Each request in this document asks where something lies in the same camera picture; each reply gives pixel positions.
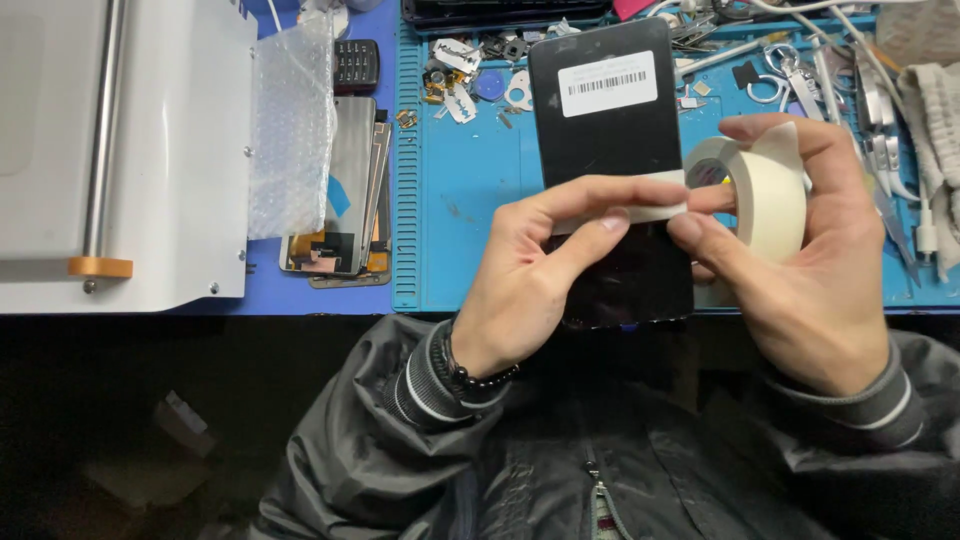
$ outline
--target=jacket cuff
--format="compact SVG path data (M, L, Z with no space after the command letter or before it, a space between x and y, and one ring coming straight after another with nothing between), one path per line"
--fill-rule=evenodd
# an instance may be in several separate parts
M847 398L818 396L801 390L784 377L767 382L794 402L866 438L871 446L895 449L916 441L924 430L926 415L900 365L900 349L892 341L887 366L860 393Z
M473 419L496 405L507 393L504 384L484 403L461 399L439 377L435 366L446 366L449 351L444 346L450 321L435 326L417 345L398 373L383 389L383 403L395 418L423 430L444 430Z

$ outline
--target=hand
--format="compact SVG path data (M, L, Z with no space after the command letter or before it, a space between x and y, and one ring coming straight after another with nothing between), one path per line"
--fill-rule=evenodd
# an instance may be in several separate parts
M785 375L829 396L851 396L886 367L881 253L883 224L843 129L783 113L725 118L720 131L743 142L784 122L797 126L813 182L804 247L785 264L751 254L710 214L733 213L731 184L694 189L667 224L674 241L731 288L760 351Z
M560 323L573 281L629 227L627 206L672 206L687 190L641 177L585 176L493 214L490 238L450 336L454 359L478 379L532 355ZM597 215L547 255L554 224Z

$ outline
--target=blue repair mat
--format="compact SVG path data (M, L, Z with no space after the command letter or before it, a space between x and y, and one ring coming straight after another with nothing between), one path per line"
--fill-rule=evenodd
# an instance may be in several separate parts
M875 25L871 16L852 21L861 30L872 30ZM834 21L816 22L828 33L842 31ZM788 30L793 32L794 45L808 50L800 29L793 22L732 26L721 28L710 39L752 40ZM441 106L420 100L422 67L429 58L427 43L402 21L397 38L396 108L415 111L419 122L396 131L394 309L455 311L466 298L483 255L493 211L543 190L534 114L504 113L512 126L508 128L498 114L509 104L500 100L481 101L476 118L467 124L457 124L449 114L434 118ZM684 155L701 140L720 135L716 126L725 116L778 109L779 103L760 104L751 100L746 90L737 89L731 68L747 59L759 73L766 72L758 51L695 74L691 87L703 82L710 91L699 96L690 90L691 97L707 104L680 115ZM525 67L525 63L524 59L516 67ZM481 68L500 69L508 83L512 77L511 66L504 61L484 61ZM771 88L762 85L756 93L764 90ZM655 126L640 129L656 136ZM916 159L912 148L902 144L907 138L900 138L900 175L916 192ZM896 204L912 241L919 207L901 198L896 198ZM949 283L938 281L932 265L921 267L920 275L922 288L906 275L897 249L888 239L883 255L883 301L888 312L960 310L960 270L950 273Z

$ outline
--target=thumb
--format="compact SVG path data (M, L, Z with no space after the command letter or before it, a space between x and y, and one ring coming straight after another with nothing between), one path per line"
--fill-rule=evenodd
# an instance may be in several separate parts
M672 217L666 229L678 246L731 287L756 279L760 259L713 216L682 213Z
M569 287L584 270L607 254L630 228L627 209L615 207L580 226L570 238L543 260L545 271Z

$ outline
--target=masking tape roll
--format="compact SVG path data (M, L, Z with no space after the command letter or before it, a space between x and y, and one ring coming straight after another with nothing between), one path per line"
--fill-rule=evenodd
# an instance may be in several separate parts
M698 144L684 160L688 187L720 184L729 177L736 191L736 237L754 255L784 262L797 255L804 242L806 193L804 162L793 122L767 130L746 147L724 137ZM697 287L698 307L727 306L726 287Z

